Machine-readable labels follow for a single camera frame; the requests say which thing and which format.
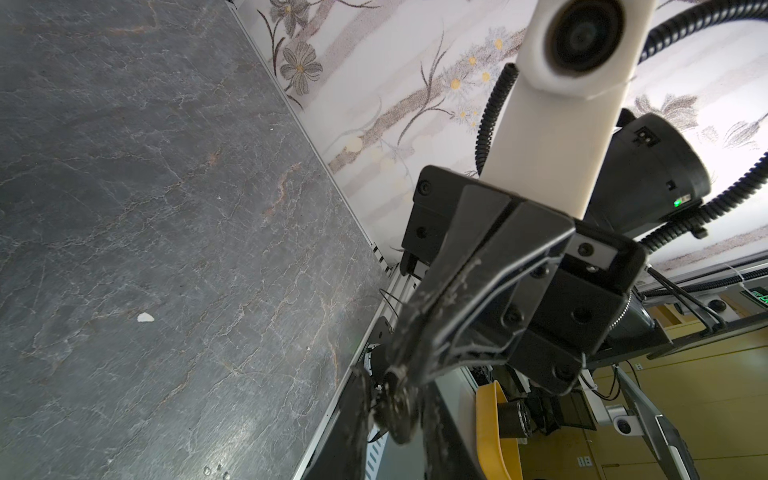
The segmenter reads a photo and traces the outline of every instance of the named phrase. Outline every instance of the floral wallpaper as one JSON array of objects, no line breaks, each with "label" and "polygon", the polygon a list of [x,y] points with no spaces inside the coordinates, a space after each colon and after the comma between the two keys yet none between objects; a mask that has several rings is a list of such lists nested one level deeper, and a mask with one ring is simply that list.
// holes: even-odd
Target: floral wallpaper
[{"label": "floral wallpaper", "polygon": [[[654,24],[690,6],[661,2]],[[420,170],[475,175],[475,134],[534,0],[235,0],[237,15],[369,237],[390,264]],[[665,117],[713,194],[768,150],[768,28],[712,28],[644,62],[626,106]],[[768,194],[651,261],[669,274],[765,250]]]}]

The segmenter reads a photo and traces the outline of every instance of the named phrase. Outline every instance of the gray marble countertop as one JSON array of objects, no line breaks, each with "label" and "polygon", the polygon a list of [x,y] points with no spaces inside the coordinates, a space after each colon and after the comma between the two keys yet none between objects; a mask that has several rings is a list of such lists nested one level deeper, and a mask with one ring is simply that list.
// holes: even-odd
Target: gray marble countertop
[{"label": "gray marble countertop", "polygon": [[227,5],[0,18],[0,478],[290,477],[386,279]]}]

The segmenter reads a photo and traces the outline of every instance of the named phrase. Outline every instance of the white debris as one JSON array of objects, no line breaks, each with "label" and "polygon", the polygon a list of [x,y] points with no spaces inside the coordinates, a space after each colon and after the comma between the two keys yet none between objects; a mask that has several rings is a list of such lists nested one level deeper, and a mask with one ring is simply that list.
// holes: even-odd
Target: white debris
[{"label": "white debris", "polygon": [[139,317],[136,319],[139,322],[153,322],[154,317],[147,312],[139,313]]}]

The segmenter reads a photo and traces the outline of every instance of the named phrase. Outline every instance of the camera lens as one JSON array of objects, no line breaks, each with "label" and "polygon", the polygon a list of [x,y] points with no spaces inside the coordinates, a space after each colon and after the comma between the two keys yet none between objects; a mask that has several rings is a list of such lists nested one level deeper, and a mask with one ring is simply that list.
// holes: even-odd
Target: camera lens
[{"label": "camera lens", "polygon": [[609,59],[624,32],[616,0],[576,0],[552,23],[549,54],[566,71],[586,72]]}]

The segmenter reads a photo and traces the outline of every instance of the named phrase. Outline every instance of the green display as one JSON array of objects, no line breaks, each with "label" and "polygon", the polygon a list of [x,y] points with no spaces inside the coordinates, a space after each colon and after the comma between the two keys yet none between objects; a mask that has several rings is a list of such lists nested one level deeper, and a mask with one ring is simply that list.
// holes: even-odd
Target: green display
[{"label": "green display", "polygon": [[759,303],[761,306],[768,308],[768,290],[765,290],[761,286],[756,286],[749,290],[742,290],[741,294],[755,303]]}]

